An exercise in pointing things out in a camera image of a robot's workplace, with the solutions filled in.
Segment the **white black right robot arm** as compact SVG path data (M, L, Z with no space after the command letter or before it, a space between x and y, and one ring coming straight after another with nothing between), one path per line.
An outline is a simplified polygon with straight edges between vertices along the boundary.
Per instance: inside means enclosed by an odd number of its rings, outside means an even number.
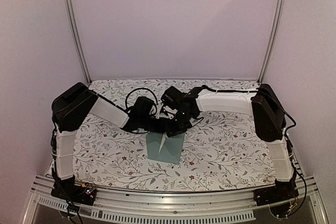
M162 95L165 106L175 110L172 119L186 129L191 119L202 112L231 112L253 117L256 135L266 143L274 164L276 182L288 183L295 178L288 144L285 111L268 84L255 90L215 90L203 85L187 93L169 87Z

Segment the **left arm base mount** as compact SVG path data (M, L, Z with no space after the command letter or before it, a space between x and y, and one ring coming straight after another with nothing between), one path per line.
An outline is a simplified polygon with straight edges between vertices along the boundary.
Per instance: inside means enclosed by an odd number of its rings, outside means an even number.
M96 199L96 187L90 183L75 184L73 178L54 182L51 195L69 202L93 206Z

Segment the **beige letter paper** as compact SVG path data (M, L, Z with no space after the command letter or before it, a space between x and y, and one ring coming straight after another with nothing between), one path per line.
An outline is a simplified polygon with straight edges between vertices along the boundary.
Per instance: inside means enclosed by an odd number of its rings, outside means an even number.
M166 134L163 133L163 134L162 134L162 138L161 138L161 142L160 142L160 147L159 147L159 150L158 150L158 154L160 154L160 152L161 152L161 150L162 150L162 148L163 148L163 145L164 145L164 143L165 143L165 140L166 140Z

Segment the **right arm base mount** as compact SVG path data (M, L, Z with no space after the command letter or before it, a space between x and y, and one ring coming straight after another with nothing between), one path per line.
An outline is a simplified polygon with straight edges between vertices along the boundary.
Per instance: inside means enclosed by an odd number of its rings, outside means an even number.
M295 183L278 182L274 186L254 190L254 201L257 206L277 203L299 196Z

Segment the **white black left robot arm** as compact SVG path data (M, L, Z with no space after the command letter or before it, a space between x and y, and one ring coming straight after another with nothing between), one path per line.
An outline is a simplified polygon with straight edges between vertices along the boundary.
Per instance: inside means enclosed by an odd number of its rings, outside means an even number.
M149 101L141 99L132 108L123 109L81 82L55 98L51 109L54 124L51 138L54 160L52 175L56 181L74 178L73 145L77 130L88 114L129 133L135 133L136 130L164 133L169 121L168 118L152 115Z

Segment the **teal envelope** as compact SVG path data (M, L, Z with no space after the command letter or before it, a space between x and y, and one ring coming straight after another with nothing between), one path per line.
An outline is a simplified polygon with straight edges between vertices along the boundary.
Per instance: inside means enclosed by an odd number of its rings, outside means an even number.
M173 137L166 136L163 148L160 154L158 154L161 138L162 134L160 133L150 132L146 135L146 149L148 159L168 164L179 164L181 160L185 134L183 133Z

